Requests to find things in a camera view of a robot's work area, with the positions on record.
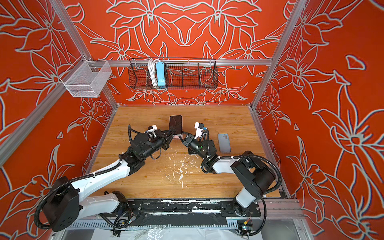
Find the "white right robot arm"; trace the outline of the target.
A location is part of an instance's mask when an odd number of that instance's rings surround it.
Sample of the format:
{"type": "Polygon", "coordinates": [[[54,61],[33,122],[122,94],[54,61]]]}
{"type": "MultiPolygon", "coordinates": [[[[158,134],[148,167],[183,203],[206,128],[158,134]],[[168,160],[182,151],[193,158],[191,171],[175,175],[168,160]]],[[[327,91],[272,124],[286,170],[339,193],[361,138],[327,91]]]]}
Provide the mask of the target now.
{"type": "Polygon", "coordinates": [[[268,159],[244,152],[239,156],[219,156],[214,141],[208,137],[198,141],[194,135],[179,137],[190,154],[202,158],[200,168],[205,174],[234,174],[243,188],[234,198],[233,208],[246,210],[264,195],[279,189],[283,178],[279,168],[268,159]]]}

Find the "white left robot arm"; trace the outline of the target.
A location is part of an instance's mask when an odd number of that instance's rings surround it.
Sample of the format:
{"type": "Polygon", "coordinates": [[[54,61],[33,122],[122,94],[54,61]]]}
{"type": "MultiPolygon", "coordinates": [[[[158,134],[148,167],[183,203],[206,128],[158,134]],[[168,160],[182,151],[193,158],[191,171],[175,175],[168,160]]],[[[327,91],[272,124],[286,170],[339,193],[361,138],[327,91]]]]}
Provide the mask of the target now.
{"type": "Polygon", "coordinates": [[[37,205],[34,213],[36,227],[59,232],[77,219],[89,216],[91,213],[87,208],[92,209],[94,205],[87,202],[88,196],[136,173],[145,165],[147,158],[170,147],[175,132],[175,129],[136,132],[135,137],[129,136],[131,145],[127,151],[112,164],[81,177],[57,179],[37,205]]]}

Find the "black phone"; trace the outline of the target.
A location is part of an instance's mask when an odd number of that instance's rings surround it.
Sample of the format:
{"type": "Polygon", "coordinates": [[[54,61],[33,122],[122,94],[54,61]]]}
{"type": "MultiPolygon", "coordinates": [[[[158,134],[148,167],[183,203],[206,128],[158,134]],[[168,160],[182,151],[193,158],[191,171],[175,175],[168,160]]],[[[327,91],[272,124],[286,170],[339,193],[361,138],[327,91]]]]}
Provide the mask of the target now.
{"type": "Polygon", "coordinates": [[[174,135],[180,136],[183,134],[183,117],[181,115],[170,116],[169,130],[174,132],[174,135]]]}

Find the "white phone case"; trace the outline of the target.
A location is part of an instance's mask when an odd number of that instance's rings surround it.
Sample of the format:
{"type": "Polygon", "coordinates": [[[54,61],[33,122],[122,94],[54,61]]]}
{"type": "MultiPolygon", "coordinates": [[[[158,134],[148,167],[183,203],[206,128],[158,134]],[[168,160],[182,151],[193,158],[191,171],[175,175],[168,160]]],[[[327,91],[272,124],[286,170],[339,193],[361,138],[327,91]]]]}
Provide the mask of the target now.
{"type": "Polygon", "coordinates": [[[219,148],[221,153],[230,153],[231,144],[229,134],[219,133],[218,134],[219,148]]]}

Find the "pink phone case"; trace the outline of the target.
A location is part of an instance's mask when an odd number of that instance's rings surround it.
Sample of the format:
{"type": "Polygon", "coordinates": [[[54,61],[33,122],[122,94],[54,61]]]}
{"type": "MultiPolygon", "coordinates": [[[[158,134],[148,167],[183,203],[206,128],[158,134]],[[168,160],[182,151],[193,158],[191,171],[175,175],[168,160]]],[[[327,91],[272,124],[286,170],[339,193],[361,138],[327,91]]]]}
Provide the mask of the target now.
{"type": "Polygon", "coordinates": [[[184,134],[179,134],[179,135],[173,135],[173,140],[180,140],[180,138],[184,138],[184,134]]]}

